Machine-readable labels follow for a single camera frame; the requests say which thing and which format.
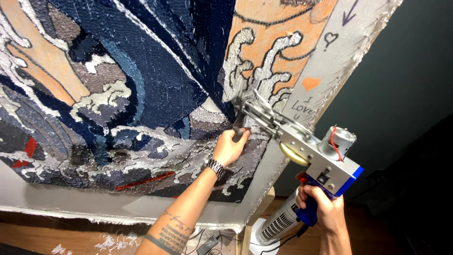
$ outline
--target arrow drawing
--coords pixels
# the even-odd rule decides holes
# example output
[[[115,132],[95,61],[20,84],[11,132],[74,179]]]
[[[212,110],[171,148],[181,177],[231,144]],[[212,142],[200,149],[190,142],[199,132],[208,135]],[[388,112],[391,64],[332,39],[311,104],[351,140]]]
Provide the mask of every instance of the arrow drawing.
[[[351,16],[351,13],[354,10],[354,8],[356,7],[358,1],[359,0],[356,0],[354,2],[354,4],[352,5],[352,8],[349,11],[349,13],[347,14],[347,16],[346,16],[346,12],[343,12],[343,25],[342,26],[346,25],[349,21],[352,20],[352,18],[354,18],[356,16],[355,14]]]

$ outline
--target hand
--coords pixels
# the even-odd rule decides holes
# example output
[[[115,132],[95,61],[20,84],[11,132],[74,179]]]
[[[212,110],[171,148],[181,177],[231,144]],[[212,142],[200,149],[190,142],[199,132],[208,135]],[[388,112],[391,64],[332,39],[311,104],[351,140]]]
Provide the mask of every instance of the hand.
[[[306,172],[300,172],[296,175],[296,179],[299,180],[306,175]],[[296,197],[296,203],[299,208],[305,209],[307,207],[305,201],[307,200],[308,195],[312,196],[318,203],[316,215],[318,216],[321,231],[324,231],[327,234],[342,234],[345,231],[347,232],[344,219],[343,196],[330,201],[321,188],[300,184],[299,194]]]
[[[212,158],[221,163],[224,167],[227,167],[239,158],[245,143],[249,139],[251,134],[250,130],[246,130],[245,128],[242,128],[242,130],[245,131],[238,142],[233,142],[232,140],[236,133],[234,130],[224,131],[217,140],[217,145],[214,148]]]

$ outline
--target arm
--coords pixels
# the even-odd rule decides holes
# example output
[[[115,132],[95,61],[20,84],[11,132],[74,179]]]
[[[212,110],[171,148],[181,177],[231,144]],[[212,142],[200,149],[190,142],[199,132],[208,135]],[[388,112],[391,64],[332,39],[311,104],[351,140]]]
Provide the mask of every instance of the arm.
[[[232,141],[234,134],[233,130],[223,132],[212,155],[212,158],[224,167],[241,155],[250,131],[245,131],[236,143]],[[216,181],[216,173],[211,168],[206,168],[157,219],[135,254],[181,254]]]
[[[305,172],[296,175],[300,179]],[[347,233],[346,221],[344,219],[343,196],[330,201],[326,194],[316,186],[300,185],[296,202],[299,208],[305,209],[305,201],[312,196],[318,203],[319,228],[321,229],[321,255],[352,255],[349,234]]]

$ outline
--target orange heart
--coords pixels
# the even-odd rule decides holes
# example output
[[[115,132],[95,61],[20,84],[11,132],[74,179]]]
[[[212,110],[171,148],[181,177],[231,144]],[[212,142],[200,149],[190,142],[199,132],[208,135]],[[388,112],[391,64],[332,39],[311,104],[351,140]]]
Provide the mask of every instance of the orange heart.
[[[302,81],[302,85],[305,87],[305,91],[309,91],[312,88],[316,88],[321,83],[319,78],[307,77]]]

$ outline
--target white tower fan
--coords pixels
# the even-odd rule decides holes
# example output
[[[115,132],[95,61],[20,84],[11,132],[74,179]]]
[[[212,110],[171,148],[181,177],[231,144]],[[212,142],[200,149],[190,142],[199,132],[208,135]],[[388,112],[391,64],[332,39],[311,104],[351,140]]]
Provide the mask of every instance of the white tower fan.
[[[301,222],[295,212],[298,209],[296,205],[298,193],[299,190],[296,189],[268,220],[259,218],[253,224],[250,251],[254,255],[261,255],[262,251],[277,248],[280,245],[280,240],[278,239]],[[273,251],[265,252],[263,255],[275,255],[278,251],[279,249],[277,248]]]

